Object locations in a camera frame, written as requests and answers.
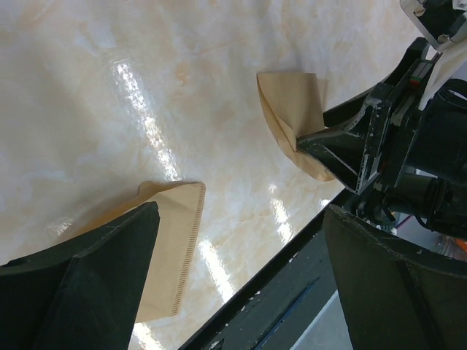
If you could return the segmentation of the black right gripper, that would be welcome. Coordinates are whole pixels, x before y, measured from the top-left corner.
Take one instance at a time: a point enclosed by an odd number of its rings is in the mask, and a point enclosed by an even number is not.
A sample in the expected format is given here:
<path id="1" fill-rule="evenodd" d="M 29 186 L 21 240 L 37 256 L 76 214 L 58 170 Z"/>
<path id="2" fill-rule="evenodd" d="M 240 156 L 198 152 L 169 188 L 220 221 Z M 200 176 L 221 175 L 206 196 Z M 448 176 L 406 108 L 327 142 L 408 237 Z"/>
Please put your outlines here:
<path id="1" fill-rule="evenodd" d="M 449 78 L 423 108 L 422 89 L 440 59 L 429 59 L 428 42 L 416 39 L 399 63 L 403 87 L 390 103 L 390 120 L 382 140 L 379 176 L 362 195 L 359 217 L 374 225 L 391 225 L 396 214 L 414 217 L 424 228 L 452 237 L 466 236 L 466 81 Z M 325 112 L 326 128 L 354 117 L 367 90 Z M 325 129 L 302 136 L 298 150 L 311 156 L 349 191 L 362 193 L 375 177 L 376 158 L 364 133 Z"/>

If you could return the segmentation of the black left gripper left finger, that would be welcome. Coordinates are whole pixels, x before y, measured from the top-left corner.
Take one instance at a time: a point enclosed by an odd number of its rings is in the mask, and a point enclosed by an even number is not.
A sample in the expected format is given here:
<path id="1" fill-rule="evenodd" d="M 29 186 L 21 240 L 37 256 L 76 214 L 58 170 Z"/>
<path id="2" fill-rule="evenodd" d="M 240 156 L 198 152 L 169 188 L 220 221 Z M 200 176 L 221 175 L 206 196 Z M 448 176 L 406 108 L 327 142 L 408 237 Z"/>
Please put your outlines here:
<path id="1" fill-rule="evenodd" d="M 126 349 L 158 234 L 145 203 L 1 267 L 3 349 Z"/>

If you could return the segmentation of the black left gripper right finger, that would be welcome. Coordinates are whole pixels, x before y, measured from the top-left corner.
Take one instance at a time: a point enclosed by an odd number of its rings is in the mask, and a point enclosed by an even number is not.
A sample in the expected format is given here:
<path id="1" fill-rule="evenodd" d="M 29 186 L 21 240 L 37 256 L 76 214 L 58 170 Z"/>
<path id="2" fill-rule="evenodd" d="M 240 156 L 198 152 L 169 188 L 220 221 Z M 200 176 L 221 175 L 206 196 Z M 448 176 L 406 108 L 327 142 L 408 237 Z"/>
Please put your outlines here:
<path id="1" fill-rule="evenodd" d="M 335 205 L 323 230 L 354 349 L 466 348 L 465 262 Z"/>

